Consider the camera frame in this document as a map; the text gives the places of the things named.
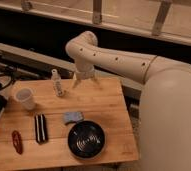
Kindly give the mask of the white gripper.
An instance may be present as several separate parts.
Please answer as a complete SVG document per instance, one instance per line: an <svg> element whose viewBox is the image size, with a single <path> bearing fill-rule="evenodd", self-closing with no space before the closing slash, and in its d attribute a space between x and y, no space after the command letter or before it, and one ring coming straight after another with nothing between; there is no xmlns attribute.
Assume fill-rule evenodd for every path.
<svg viewBox="0 0 191 171"><path fill-rule="evenodd" d="M94 84L98 84L97 82L97 78L94 77L95 76L95 71L94 70L90 70L90 71L76 71L75 72L76 78L73 79L73 83L72 83L72 88L75 88L78 86L78 84L80 83L80 80L85 80L85 79L90 79Z"/></svg>

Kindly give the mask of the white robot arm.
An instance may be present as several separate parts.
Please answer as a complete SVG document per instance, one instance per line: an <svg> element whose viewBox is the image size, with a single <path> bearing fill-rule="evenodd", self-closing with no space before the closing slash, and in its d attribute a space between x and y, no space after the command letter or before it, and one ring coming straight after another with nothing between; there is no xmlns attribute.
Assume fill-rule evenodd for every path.
<svg viewBox="0 0 191 171"><path fill-rule="evenodd" d="M140 96L141 171L191 171L191 64L98 46L85 31L67 42L77 78L96 66L143 85Z"/></svg>

